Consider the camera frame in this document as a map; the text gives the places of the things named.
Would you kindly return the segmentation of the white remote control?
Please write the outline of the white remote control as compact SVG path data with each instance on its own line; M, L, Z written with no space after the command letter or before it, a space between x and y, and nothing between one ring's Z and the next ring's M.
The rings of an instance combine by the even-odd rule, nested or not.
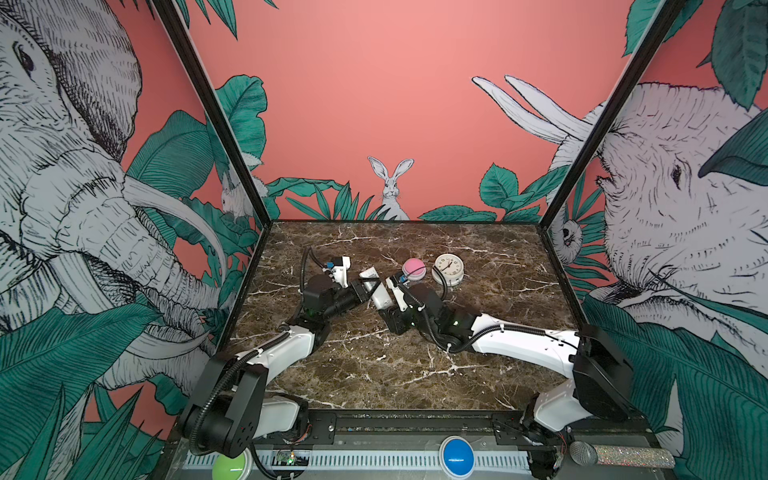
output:
M363 286L377 310L387 310L394 305L391 296L387 292L385 280L374 267L362 271L359 274L359 278L363 282Z

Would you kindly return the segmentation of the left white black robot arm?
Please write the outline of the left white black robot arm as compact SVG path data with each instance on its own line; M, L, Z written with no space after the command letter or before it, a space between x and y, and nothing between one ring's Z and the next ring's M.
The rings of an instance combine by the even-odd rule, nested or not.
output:
M306 402L287 394L269 396L267 385L314 353L327 339L331 321L367 303L380 285L377 277L342 285L326 274L315 275L304 285L296 312L281 324L276 337L236 355L215 355L179 417L190 452L234 458L257 437L300 434L308 425Z

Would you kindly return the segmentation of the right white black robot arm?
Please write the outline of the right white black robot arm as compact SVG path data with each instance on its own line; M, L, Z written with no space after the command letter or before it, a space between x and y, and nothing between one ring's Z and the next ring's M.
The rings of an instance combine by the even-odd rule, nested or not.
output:
M633 367L599 327L547 330L511 323L451 307L424 284L408 287L392 279L378 284L372 299L395 334L415 328L448 354L494 354L563 376L563 383L531 400L521 419L525 429L559 432L589 417L621 422L631 415Z

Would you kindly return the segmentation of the pink push button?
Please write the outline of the pink push button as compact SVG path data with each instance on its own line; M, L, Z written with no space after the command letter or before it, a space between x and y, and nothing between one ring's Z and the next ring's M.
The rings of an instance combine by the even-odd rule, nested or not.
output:
M418 258L410 258L402 265L402 272L406 280L419 281L426 275L426 264Z

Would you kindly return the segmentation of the white round alarm clock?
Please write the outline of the white round alarm clock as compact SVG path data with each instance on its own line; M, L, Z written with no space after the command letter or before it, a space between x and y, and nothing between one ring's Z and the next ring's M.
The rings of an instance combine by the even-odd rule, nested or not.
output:
M451 253L439 255L434 262L432 276L437 283L441 283L440 271L449 287L458 286L464 278L464 262L460 257Z

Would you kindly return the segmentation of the blue push button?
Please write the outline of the blue push button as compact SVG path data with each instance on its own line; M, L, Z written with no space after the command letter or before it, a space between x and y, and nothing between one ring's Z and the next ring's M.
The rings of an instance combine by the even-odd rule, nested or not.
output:
M475 468L475 453L470 443L460 436L445 438L438 452L439 465L451 479L468 479Z

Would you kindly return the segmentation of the small green circuit board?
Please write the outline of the small green circuit board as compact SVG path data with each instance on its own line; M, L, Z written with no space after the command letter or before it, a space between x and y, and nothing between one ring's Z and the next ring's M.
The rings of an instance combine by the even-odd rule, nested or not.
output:
M304 468L309 465L309 460L308 451L283 450L275 453L272 465L281 469Z

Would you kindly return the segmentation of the green push button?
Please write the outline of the green push button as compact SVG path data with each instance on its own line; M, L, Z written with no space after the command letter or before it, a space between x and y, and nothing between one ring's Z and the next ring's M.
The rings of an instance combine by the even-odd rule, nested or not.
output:
M246 480L253 469L253 458L249 450L245 450L234 458L219 455L212 466L213 480Z

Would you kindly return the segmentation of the glittery silver microphone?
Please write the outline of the glittery silver microphone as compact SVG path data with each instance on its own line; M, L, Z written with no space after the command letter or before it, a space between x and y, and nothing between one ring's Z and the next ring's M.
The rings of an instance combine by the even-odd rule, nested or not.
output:
M572 460L580 466L622 466L673 469L676 461L666 449L650 447L595 445L574 441L569 446Z

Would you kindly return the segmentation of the black front mounting rail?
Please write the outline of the black front mounting rail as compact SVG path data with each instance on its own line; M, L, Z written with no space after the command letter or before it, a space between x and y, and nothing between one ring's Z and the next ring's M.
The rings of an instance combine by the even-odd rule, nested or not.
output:
M256 439L260 445L298 446L339 444L343 440L395 440L451 435L470 440L487 438L497 446L559 446L564 439L608 445L657 447L647 422L638 416L623 422L590 417L555 434L526 433L517 410L343 410L311 409L303 429L272 433Z

